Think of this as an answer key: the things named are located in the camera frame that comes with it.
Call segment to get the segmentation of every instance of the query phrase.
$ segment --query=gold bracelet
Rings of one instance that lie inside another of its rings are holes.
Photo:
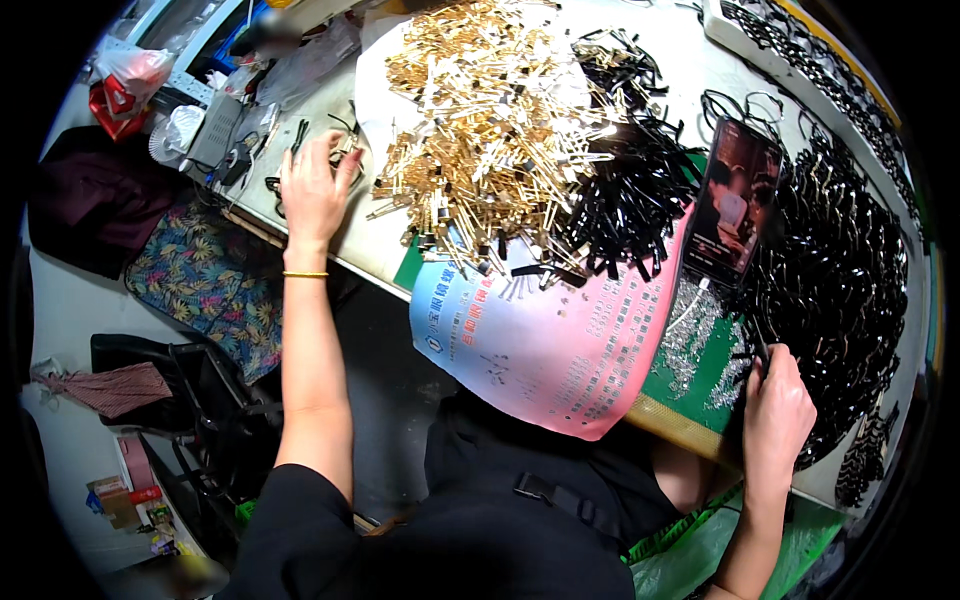
[[[310,277],[313,279],[322,279],[326,277],[326,271],[284,271],[283,276],[285,277]]]

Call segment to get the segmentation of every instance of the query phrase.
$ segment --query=striped towel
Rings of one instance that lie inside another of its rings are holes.
[[[153,363],[140,363],[107,372],[30,372],[52,395],[65,395],[116,419],[151,402],[170,397],[170,388]]]

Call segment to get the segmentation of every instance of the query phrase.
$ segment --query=phone screen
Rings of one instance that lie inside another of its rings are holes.
[[[750,267],[767,208],[774,199],[782,154],[774,142],[728,117],[717,120],[684,265],[736,287]]]

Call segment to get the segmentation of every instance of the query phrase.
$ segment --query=charging cable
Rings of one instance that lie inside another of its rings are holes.
[[[709,277],[704,277],[700,280],[700,283],[697,284],[697,287],[700,288],[699,290],[697,290],[697,295],[693,297],[693,300],[690,302],[690,305],[684,310],[684,312],[680,315],[680,317],[677,317],[676,321],[674,321],[673,323],[667,326],[666,331],[664,333],[670,333],[670,329],[673,329],[674,327],[679,325],[684,319],[686,319],[686,316],[689,315],[690,311],[693,310],[693,307],[697,305],[697,302],[700,301],[700,298],[703,297],[704,292],[706,292],[709,286],[710,286]]]

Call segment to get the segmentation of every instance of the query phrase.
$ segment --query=floor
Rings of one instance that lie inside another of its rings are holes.
[[[369,283],[337,310],[353,408],[354,510],[383,520],[426,497],[426,431],[457,382],[410,341],[407,303]]]
[[[31,266],[34,363],[54,356],[69,371],[89,370],[94,333],[187,341],[182,325],[140,304],[118,281],[36,251]],[[339,305],[335,320],[354,413],[355,510],[381,521],[426,497],[426,430],[440,399],[457,384],[413,349],[407,304],[357,282],[359,287]],[[84,505],[87,482],[119,472],[110,432],[92,411],[70,400],[44,402],[37,385],[25,388],[21,402],[40,432],[55,510],[90,570],[105,573],[149,558],[147,537],[114,531]]]

